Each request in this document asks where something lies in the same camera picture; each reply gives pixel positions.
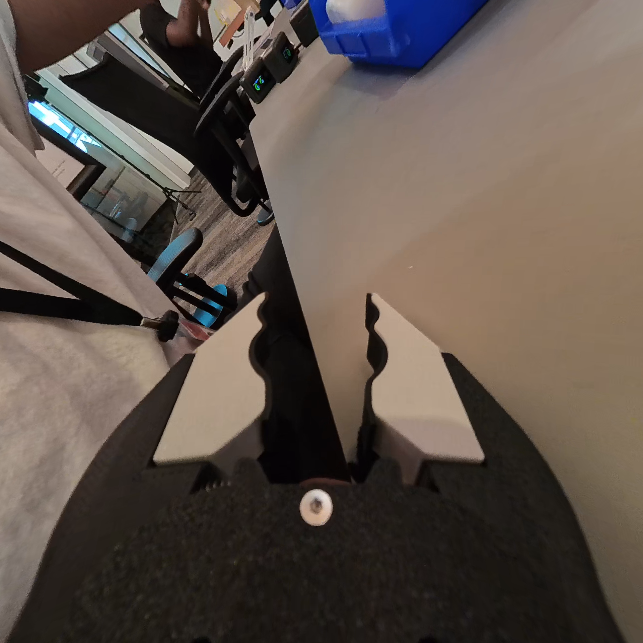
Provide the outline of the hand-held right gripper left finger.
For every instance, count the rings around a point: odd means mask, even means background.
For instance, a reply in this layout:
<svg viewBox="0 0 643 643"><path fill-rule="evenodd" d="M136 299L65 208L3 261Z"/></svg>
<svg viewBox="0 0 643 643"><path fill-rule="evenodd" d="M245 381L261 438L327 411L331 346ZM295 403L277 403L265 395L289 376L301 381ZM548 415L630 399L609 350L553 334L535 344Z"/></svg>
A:
<svg viewBox="0 0 643 643"><path fill-rule="evenodd" d="M263 452L268 383L255 356L267 294L254 297L194 353L153 462L238 462Z"/></svg>

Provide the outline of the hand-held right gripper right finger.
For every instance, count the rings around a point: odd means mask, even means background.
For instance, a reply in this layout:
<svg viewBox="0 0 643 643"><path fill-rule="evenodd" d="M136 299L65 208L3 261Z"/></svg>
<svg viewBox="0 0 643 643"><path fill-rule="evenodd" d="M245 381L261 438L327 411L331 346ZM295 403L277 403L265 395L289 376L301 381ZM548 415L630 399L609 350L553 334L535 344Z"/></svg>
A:
<svg viewBox="0 0 643 643"><path fill-rule="evenodd" d="M485 461L442 351L378 294L367 294L363 477L382 458L415 484L426 463Z"/></svg>

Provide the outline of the person's left forearm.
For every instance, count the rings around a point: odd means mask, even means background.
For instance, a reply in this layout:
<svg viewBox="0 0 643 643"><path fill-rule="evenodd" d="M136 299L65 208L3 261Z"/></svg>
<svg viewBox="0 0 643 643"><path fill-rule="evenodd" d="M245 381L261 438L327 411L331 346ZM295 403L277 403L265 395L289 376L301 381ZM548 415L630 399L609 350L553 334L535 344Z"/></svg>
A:
<svg viewBox="0 0 643 643"><path fill-rule="evenodd" d="M146 1L9 1L23 73L57 63Z"/></svg>

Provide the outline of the blue and black stool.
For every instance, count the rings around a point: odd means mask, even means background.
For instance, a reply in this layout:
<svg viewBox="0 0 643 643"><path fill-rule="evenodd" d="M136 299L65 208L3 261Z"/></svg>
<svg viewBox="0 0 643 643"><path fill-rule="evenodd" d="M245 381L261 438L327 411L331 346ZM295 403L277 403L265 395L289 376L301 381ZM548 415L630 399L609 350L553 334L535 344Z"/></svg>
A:
<svg viewBox="0 0 643 643"><path fill-rule="evenodd" d="M225 284L209 285L185 267L203 244L203 234L190 228L178 235L158 256L148 277L189 321L216 331L236 311L237 293Z"/></svg>

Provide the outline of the black tripod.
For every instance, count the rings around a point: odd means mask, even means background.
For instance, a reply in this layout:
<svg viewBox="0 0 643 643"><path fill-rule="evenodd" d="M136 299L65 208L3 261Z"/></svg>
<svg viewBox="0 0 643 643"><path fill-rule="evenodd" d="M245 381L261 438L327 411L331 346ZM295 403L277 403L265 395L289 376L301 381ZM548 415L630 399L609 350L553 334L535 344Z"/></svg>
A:
<svg viewBox="0 0 643 643"><path fill-rule="evenodd" d="M145 185L145 192L149 197L149 204L147 205L149 216L145 225L149 226L157 214L167 208L170 209L172 217L176 219L175 214L179 206L191 213L190 216L193 219L196 214L194 209L188 205L188 199L201 194L202 190L172 189L163 185L159 186L154 183L150 183L149 185Z"/></svg>

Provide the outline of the black office chair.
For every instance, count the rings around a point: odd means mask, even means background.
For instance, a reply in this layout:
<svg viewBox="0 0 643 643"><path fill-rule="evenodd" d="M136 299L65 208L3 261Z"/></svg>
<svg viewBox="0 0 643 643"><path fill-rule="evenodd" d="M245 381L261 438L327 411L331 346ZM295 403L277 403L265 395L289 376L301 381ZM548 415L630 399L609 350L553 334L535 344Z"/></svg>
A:
<svg viewBox="0 0 643 643"><path fill-rule="evenodd" d="M238 145L239 125L226 123L225 107L203 113L189 92L146 63L122 61L97 43L96 64L60 77L93 106L117 117L187 159L239 217L257 208L260 226L274 221L259 165Z"/></svg>

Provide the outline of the black device with lit screen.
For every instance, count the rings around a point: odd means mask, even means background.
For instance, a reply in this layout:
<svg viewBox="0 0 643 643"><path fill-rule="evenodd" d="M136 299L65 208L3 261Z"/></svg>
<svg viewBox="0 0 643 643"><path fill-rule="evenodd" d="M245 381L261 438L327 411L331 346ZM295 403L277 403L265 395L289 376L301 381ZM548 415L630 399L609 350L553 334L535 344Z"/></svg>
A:
<svg viewBox="0 0 643 643"><path fill-rule="evenodd" d="M263 57L255 59L240 79L240 86L256 105L259 105L276 85L277 81Z"/></svg>
<svg viewBox="0 0 643 643"><path fill-rule="evenodd" d="M281 84L297 65L298 47L292 44L283 31L279 31L264 48L262 62L275 82Z"/></svg>

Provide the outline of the white perforated strip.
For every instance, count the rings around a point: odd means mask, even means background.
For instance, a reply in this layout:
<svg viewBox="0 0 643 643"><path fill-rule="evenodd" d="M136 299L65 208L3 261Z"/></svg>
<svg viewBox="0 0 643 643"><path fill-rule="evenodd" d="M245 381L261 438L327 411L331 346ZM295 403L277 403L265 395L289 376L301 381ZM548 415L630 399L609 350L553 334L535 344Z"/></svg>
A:
<svg viewBox="0 0 643 643"><path fill-rule="evenodd" d="M247 72L255 56L255 7L249 4L244 14L244 47L243 63L244 72Z"/></svg>

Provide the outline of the wooden desk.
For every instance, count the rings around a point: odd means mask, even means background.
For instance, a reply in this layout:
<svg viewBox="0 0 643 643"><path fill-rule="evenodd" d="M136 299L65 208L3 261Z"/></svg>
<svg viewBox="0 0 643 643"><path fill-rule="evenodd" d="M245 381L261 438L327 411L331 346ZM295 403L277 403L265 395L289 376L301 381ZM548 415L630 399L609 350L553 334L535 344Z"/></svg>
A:
<svg viewBox="0 0 643 643"><path fill-rule="evenodd" d="M211 9L221 23L215 41L227 47L237 30L244 24L246 11L250 9L255 15L260 12L260 1L212 1Z"/></svg>

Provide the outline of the large blue plastic bin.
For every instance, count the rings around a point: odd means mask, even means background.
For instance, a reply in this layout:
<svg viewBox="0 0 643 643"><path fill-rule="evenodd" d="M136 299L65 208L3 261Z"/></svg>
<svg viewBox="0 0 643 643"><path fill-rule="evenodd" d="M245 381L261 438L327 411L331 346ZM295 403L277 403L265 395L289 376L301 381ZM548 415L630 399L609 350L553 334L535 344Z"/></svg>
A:
<svg viewBox="0 0 643 643"><path fill-rule="evenodd" d="M420 69L487 1L385 1L380 17L333 23L325 1L310 1L327 51L351 62Z"/></svg>

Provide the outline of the black box device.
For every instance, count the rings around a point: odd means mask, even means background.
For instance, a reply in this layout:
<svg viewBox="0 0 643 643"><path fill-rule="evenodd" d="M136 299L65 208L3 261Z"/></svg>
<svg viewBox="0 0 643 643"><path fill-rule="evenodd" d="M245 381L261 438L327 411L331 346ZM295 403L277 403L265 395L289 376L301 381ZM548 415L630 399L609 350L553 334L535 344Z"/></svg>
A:
<svg viewBox="0 0 643 643"><path fill-rule="evenodd" d="M309 47L319 37L309 1L300 2L291 11L289 21L303 48Z"/></svg>

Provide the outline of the white roll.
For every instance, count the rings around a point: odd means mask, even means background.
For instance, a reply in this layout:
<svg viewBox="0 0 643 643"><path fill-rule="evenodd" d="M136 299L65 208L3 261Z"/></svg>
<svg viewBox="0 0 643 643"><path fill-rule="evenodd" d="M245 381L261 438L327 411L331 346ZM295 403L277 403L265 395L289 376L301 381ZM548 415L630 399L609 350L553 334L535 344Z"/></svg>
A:
<svg viewBox="0 0 643 643"><path fill-rule="evenodd" d="M326 1L326 13L332 24L382 17L384 1Z"/></svg>

